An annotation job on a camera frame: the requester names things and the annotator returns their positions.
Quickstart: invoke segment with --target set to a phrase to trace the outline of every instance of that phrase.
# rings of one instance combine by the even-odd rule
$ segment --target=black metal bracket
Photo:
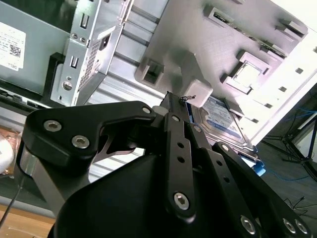
[[[186,103],[168,93],[163,105],[165,115],[125,102],[27,117],[18,168],[24,155],[31,158],[27,174],[55,206],[51,236],[161,237],[168,230],[177,237],[311,237],[228,145],[210,147],[189,123]],[[144,156],[87,185],[93,161],[137,147]]]

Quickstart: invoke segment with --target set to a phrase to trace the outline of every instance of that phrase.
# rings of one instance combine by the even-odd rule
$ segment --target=small wire
[[[305,199],[305,197],[303,196],[303,197],[301,197],[299,200],[298,200],[298,202],[297,203],[295,203],[295,205],[293,206],[293,210],[294,210],[294,208],[301,202],[301,201],[303,201]]]
[[[302,178],[282,178],[280,175],[278,175],[276,172],[274,171],[271,171],[271,170],[266,170],[268,171],[269,173],[273,174],[274,176],[276,176],[278,179],[280,180],[283,180],[283,181],[287,181],[287,182],[291,182],[291,181],[299,181],[299,180],[303,180],[303,179],[307,179],[309,178],[309,176],[305,176],[305,177],[302,177]]]
[[[312,114],[314,114],[314,113],[307,113],[307,114],[304,114],[304,115],[297,116],[295,118],[302,118],[302,117],[305,117],[305,116],[308,116],[308,115],[312,115]],[[289,121],[291,119],[294,119],[294,118],[288,118],[288,119],[285,119],[285,120],[282,120],[282,121]]]
[[[6,208],[6,210],[5,210],[5,212],[4,212],[3,216],[2,216],[2,218],[1,218],[1,220],[0,220],[0,229],[2,228],[2,226],[3,226],[3,224],[4,224],[5,220],[6,220],[6,217],[8,216],[9,211],[10,211],[12,205],[14,204],[16,198],[18,197],[18,195],[19,195],[21,189],[22,189],[22,186],[18,186],[18,190],[17,190],[15,196],[13,197],[13,199],[12,199],[11,202],[10,202],[10,204],[9,204],[8,207]]]
[[[310,206],[305,206],[305,207],[297,207],[297,208],[295,208],[295,210],[305,209],[305,208],[310,208],[310,207],[316,207],[316,206],[317,206],[317,204],[310,205]]]
[[[303,109],[303,108],[299,108],[299,109],[304,111],[304,112],[307,112],[307,113],[317,113],[317,111],[310,111],[310,110],[306,110],[306,109]]]

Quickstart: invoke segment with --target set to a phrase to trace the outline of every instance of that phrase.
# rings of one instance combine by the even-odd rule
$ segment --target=black plastic part
[[[125,102],[37,110],[27,117],[22,139],[36,157],[68,173],[83,174],[98,153],[101,136],[107,135],[110,145],[116,135],[126,134],[136,122],[151,123],[155,119],[155,113],[151,109],[150,114],[145,113],[144,107],[149,109],[142,102]],[[59,122],[62,129],[45,130],[43,125],[47,120]],[[76,135],[88,138],[89,147],[84,150],[74,147],[71,140]],[[116,148],[113,152],[125,149]]]
[[[224,157],[253,216],[259,219],[267,235],[269,237],[311,237],[312,234],[308,229],[307,234],[299,230],[295,220],[302,224],[305,222],[230,147],[228,147],[229,152],[225,151],[223,144],[217,142],[212,149]],[[296,234],[286,228],[283,219],[293,225]]]
[[[53,83],[55,79],[56,69],[59,64],[64,63],[65,56],[60,53],[54,53],[50,57],[49,67],[46,74],[46,80],[43,90],[43,96],[41,98],[41,102],[45,105],[48,105],[52,108],[60,108],[64,107],[64,105],[59,104],[51,100],[51,94],[53,89]]]

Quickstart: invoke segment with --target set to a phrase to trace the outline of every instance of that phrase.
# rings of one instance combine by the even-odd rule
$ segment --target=screw
[[[225,151],[229,152],[228,146],[226,146],[226,145],[221,145],[221,147],[222,147]]]
[[[147,114],[150,114],[150,113],[151,113],[150,109],[148,109],[148,108],[143,107],[142,110],[143,110],[145,113],[147,113]]]
[[[55,120],[47,120],[44,122],[44,128],[45,130],[56,132],[61,130],[61,124]]]
[[[189,208],[189,201],[183,193],[175,193],[174,202],[181,210],[188,210]]]
[[[301,230],[302,233],[307,234],[307,229],[304,227],[302,223],[299,221],[295,220],[297,227]]]
[[[198,131],[198,132],[202,132],[202,130],[200,129],[200,127],[199,126],[194,126],[194,129],[196,130],[196,131]]]
[[[180,121],[177,116],[172,116],[172,118],[173,118],[175,121]]]
[[[78,39],[78,36],[77,36],[77,34],[76,34],[76,33],[71,34],[71,37],[72,37],[73,39],[75,39],[75,40],[77,40],[77,39]]]
[[[89,146],[89,140],[83,135],[74,136],[71,139],[73,146],[79,149],[86,149]]]
[[[256,228],[254,227],[253,223],[250,221],[249,218],[245,216],[241,216],[240,218],[241,224],[244,229],[247,230],[248,233],[254,235],[256,233]]]
[[[284,225],[286,226],[286,228],[287,228],[291,233],[293,233],[293,234],[296,233],[295,228],[293,227],[293,225],[292,225],[289,221],[287,221],[285,218],[283,218],[283,222],[284,222]]]

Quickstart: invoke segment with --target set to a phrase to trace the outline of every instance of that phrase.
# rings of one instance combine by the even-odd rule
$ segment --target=cable
[[[292,127],[293,127],[293,125],[294,125],[294,123],[295,123],[297,114],[298,114],[298,111],[295,113],[293,122],[292,122],[291,126],[288,128],[288,130],[287,130],[287,132],[285,133],[285,136],[284,136],[284,137],[286,137],[286,136],[288,135],[288,133],[290,132],[290,130],[292,129]]]
[[[307,113],[317,113],[317,111],[309,111],[309,110],[306,110],[306,109],[303,109],[303,108],[299,108],[299,109],[304,111],[304,112],[307,112]]]
[[[307,179],[309,178],[309,176],[305,176],[305,177],[302,177],[302,178],[282,178],[280,175],[278,175],[276,172],[274,171],[271,171],[271,170],[266,170],[268,171],[269,173],[273,174],[274,176],[276,176],[278,179],[280,180],[283,180],[283,181],[287,181],[287,182],[291,182],[291,181],[300,181],[300,180],[303,180],[303,179]]]
[[[13,176],[13,174],[0,175],[0,179],[2,179],[2,178],[7,178],[7,177],[12,177],[12,176]]]
[[[301,201],[303,201],[305,199],[305,196],[301,197],[297,203],[295,203],[295,205],[293,206],[293,210],[296,207],[296,205],[298,205]]]
[[[297,116],[295,118],[302,118],[302,117],[305,117],[305,116],[308,116],[308,115],[312,115],[312,114],[314,114],[314,113],[307,113],[307,114],[304,114],[304,115]],[[288,118],[288,119],[285,119],[285,120],[282,120],[282,121],[289,121],[291,119],[294,119],[294,118]]]
[[[12,199],[11,202],[10,202],[10,204],[9,204],[8,207],[6,208],[6,210],[5,210],[5,212],[4,212],[3,216],[2,216],[2,218],[1,218],[1,220],[0,220],[0,229],[1,229],[2,226],[3,226],[3,224],[4,224],[5,220],[6,220],[6,217],[7,217],[8,214],[9,214],[9,211],[10,211],[12,205],[14,204],[16,198],[18,197],[18,195],[19,195],[19,193],[20,193],[20,191],[21,191],[21,188],[22,188],[21,186],[18,186],[18,190],[17,190],[15,196],[13,197],[13,199]]]
[[[310,208],[310,207],[316,207],[316,206],[317,206],[317,204],[306,206],[306,207],[297,207],[297,208],[295,208],[295,210],[305,209],[305,208]]]

